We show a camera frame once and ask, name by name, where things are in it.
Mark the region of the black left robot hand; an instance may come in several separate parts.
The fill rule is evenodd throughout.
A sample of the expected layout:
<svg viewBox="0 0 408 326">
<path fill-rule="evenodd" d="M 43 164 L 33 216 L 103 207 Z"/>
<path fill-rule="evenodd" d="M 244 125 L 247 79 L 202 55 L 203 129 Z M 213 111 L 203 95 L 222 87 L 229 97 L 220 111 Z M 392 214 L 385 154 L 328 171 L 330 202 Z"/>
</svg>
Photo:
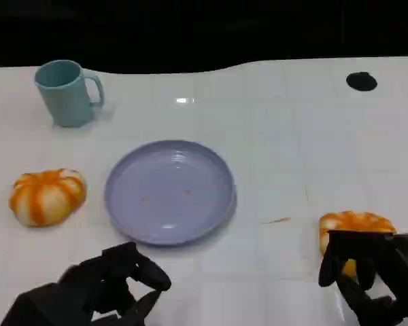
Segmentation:
<svg viewBox="0 0 408 326">
<path fill-rule="evenodd" d="M 56 283 L 21 293 L 2 325 L 143 325 L 171 280 L 126 242 L 68 268 Z"/>
</svg>

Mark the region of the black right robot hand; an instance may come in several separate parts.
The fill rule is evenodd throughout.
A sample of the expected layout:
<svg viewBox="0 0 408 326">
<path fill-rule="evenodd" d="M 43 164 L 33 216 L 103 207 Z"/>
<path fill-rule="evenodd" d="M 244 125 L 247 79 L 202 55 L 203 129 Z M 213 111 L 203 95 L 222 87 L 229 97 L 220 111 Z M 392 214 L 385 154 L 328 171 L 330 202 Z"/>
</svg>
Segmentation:
<svg viewBox="0 0 408 326">
<path fill-rule="evenodd" d="M 408 233 L 331 230 L 318 284 L 336 283 L 360 325 L 408 318 Z"/>
</svg>

